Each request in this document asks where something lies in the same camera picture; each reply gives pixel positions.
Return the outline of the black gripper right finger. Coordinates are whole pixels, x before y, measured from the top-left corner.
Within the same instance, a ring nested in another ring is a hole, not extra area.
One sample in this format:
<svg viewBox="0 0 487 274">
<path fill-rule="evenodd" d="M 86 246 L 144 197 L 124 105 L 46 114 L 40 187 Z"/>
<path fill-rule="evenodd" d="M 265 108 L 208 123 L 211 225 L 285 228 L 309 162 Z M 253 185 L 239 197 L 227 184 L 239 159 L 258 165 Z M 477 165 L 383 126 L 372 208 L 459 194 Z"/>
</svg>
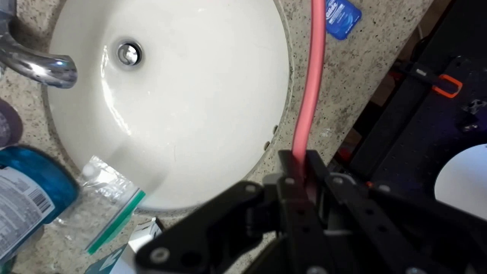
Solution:
<svg viewBox="0 0 487 274">
<path fill-rule="evenodd" d="M 316 150 L 306 152 L 305 165 L 341 266 L 349 274 L 405 274 L 407 238 L 369 191 L 349 175 L 331 173 Z"/>
</svg>

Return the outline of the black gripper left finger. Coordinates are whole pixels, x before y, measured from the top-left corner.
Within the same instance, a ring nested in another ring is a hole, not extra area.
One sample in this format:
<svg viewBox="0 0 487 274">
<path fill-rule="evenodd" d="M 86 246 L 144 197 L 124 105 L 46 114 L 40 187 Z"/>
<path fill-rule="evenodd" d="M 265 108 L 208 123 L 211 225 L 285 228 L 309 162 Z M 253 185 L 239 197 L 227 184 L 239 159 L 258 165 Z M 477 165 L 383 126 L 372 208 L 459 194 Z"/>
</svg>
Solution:
<svg viewBox="0 0 487 274">
<path fill-rule="evenodd" d="M 278 182 L 282 231 L 287 237 L 287 255 L 291 274 L 326 274 L 320 251 L 320 222 L 297 175 L 290 150 L 281 150 L 284 175 Z"/>
</svg>

